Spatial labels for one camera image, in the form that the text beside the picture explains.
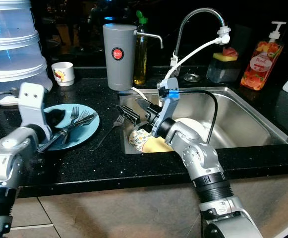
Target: soap dispenser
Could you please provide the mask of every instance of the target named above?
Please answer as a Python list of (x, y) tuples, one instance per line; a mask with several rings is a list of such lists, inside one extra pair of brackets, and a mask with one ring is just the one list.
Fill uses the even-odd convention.
[(277, 24), (276, 30), (269, 34), (269, 40), (259, 41), (251, 60), (241, 79), (240, 85), (255, 91), (261, 90), (272, 71), (278, 56), (282, 52), (283, 44), (278, 41), (280, 37), (279, 28), (286, 22), (273, 21)]

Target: stainless steel sink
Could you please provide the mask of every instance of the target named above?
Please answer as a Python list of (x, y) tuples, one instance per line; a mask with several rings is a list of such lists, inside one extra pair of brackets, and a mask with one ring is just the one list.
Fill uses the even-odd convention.
[[(233, 148), (261, 145), (288, 144), (288, 136), (263, 117), (252, 106), (227, 87), (203, 87), (215, 95), (218, 100), (218, 114), (210, 144), (214, 148)], [(156, 89), (141, 90), (152, 103), (158, 104)], [(137, 105), (135, 98), (140, 96), (133, 91), (120, 92), (119, 103), (132, 108), (145, 120), (145, 112)], [(180, 95), (180, 101), (173, 119), (191, 118), (207, 129), (211, 126), (214, 102), (206, 94), (187, 93)], [(134, 130), (126, 121), (121, 135), (123, 150), (126, 154), (141, 153), (128, 143)]]

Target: dinner plate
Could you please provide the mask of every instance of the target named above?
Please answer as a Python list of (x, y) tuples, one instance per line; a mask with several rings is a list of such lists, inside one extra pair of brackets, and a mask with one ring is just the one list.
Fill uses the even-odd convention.
[[(62, 128), (71, 123), (70, 116), (71, 116), (73, 107), (79, 107), (79, 115), (81, 115), (84, 110), (86, 110), (90, 114), (95, 112), (95, 110), (93, 110), (92, 108), (85, 106), (85, 105), (81, 105), (81, 104), (60, 104), (60, 105), (55, 105), (49, 108), (45, 108), (44, 111), (46, 113), (49, 113), (50, 111), (54, 109), (65, 110), (65, 115), (64, 115), (63, 120), (56, 126), (57, 128)], [(63, 138), (62, 137), (58, 139), (57, 141), (55, 141), (54, 144), (52, 144), (47, 150), (49, 151), (63, 150), (63, 149), (67, 149), (72, 146), (78, 145), (82, 143), (83, 141), (87, 140), (88, 138), (90, 138), (94, 134), (94, 132), (97, 130), (97, 128), (99, 127), (99, 124), (100, 124), (100, 117), (99, 115), (97, 115), (90, 124), (79, 126), (73, 129), (70, 132), (68, 141), (65, 145), (62, 145), (61, 143), (62, 138)]]

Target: faucet spout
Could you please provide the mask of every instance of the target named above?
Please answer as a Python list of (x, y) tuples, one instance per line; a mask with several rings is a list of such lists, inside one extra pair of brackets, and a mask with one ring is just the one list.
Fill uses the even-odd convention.
[(179, 29), (179, 34), (178, 34), (178, 39), (177, 39), (177, 44), (175, 46), (175, 50), (174, 50), (174, 55), (178, 56), (178, 50), (179, 50), (179, 45), (180, 45), (180, 40), (181, 40), (181, 35), (182, 35), (182, 30), (184, 25), (186, 24), (186, 22), (190, 19), (190, 17), (192, 17), (193, 15), (200, 13), (200, 12), (209, 12), (212, 13), (213, 15), (215, 15), (219, 21), (221, 26), (225, 26), (225, 22), (222, 18), (222, 16), (214, 9), (212, 8), (208, 8), (208, 7), (204, 7), (204, 8), (198, 8), (194, 11), (192, 11), (191, 13), (189, 13), (182, 21), (181, 25), (180, 25), (180, 29)]
[(155, 35), (155, 34), (149, 34), (149, 33), (142, 33), (142, 32), (136, 32), (136, 35), (140, 35), (140, 36), (148, 36), (148, 37), (154, 37), (159, 39), (160, 41), (160, 49), (164, 48), (164, 42), (163, 39), (161, 38), (161, 36), (159, 35)]

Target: white cup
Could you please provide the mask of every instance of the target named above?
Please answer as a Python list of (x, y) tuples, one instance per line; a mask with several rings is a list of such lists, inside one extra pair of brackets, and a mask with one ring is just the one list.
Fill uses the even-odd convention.
[(74, 83), (73, 64), (59, 62), (51, 65), (55, 80), (60, 86), (70, 86)]

